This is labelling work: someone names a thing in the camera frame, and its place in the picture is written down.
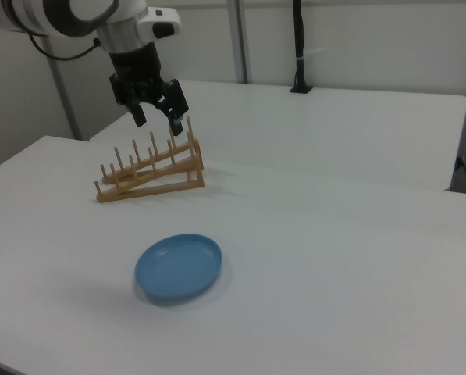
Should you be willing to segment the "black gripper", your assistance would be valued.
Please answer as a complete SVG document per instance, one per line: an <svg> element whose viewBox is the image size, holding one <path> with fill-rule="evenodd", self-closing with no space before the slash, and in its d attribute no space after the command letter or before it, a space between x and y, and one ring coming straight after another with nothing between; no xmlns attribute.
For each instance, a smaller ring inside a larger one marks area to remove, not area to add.
<svg viewBox="0 0 466 375"><path fill-rule="evenodd" d="M131 110L137 127L146 124L141 102L153 104L169 121L173 136L183 132L183 116L189 110L180 82L165 82L154 42L126 53L110 53L115 73L110 82L116 101Z"/></svg>

